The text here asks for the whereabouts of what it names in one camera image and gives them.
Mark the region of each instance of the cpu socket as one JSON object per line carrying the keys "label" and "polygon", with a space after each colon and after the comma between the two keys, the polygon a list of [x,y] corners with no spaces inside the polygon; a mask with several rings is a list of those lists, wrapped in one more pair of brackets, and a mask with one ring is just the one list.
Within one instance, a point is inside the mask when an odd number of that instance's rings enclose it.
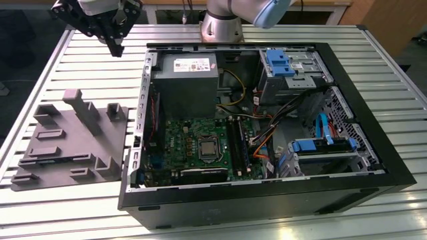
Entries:
{"label": "cpu socket", "polygon": [[214,135],[202,135],[198,138],[199,159],[211,164],[219,159],[219,138]]}

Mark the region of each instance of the yellow cable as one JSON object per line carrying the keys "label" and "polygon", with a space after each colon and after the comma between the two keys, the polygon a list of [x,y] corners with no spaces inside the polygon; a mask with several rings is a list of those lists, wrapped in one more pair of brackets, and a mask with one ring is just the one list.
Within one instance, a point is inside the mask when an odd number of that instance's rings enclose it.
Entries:
{"label": "yellow cable", "polygon": [[230,74],[235,77],[235,79],[238,79],[238,81],[239,81],[239,83],[241,83],[241,85],[242,85],[242,88],[243,88],[243,94],[242,94],[242,97],[241,97],[241,99],[239,99],[238,101],[234,101],[234,102],[231,102],[231,103],[218,104],[218,106],[223,106],[223,107],[225,107],[225,106],[233,106],[233,105],[241,103],[242,100],[246,98],[246,95],[247,95],[246,85],[243,84],[243,81],[241,80],[241,78],[239,78],[239,77],[237,76],[237,74],[234,74],[234,72],[230,71],[229,69],[225,69],[225,72],[230,73]]}

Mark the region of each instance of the green motherboard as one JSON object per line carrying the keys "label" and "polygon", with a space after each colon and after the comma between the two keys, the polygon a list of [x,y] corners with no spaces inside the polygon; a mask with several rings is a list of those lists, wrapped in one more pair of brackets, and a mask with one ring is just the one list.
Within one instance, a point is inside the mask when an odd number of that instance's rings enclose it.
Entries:
{"label": "green motherboard", "polygon": [[[249,140],[255,135],[251,120],[249,118],[242,119],[241,123],[245,138]],[[167,121],[165,164],[161,172],[179,169],[226,168],[229,169],[229,182],[262,179],[262,163],[259,159],[253,159],[250,154],[250,171],[243,175],[238,175],[234,172],[234,160],[227,134],[227,119]],[[158,178],[165,179],[159,182],[161,186],[170,184],[166,175]]]}

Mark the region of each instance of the table surface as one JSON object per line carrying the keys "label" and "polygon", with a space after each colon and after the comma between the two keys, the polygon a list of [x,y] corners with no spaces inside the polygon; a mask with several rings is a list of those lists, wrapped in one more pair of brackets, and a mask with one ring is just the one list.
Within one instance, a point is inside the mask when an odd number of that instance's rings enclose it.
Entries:
{"label": "table surface", "polygon": [[[343,213],[148,231],[118,210],[120,182],[14,192],[11,177],[36,128],[40,102],[68,110],[64,89],[80,88],[98,108],[131,108],[134,130],[146,45],[199,42],[198,25],[136,25],[122,58],[96,38],[67,30],[0,149],[0,239],[425,239],[427,228],[427,101],[367,31],[354,26],[243,26],[247,42],[330,43],[418,184]],[[132,144],[126,138],[126,147]]]}

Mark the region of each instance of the open computer tower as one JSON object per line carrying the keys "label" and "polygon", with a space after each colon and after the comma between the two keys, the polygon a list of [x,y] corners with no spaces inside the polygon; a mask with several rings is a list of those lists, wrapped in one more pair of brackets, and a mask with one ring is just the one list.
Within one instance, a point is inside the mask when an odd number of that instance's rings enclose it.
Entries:
{"label": "open computer tower", "polygon": [[326,43],[150,44],[119,209],[148,229],[346,211],[415,179]]}

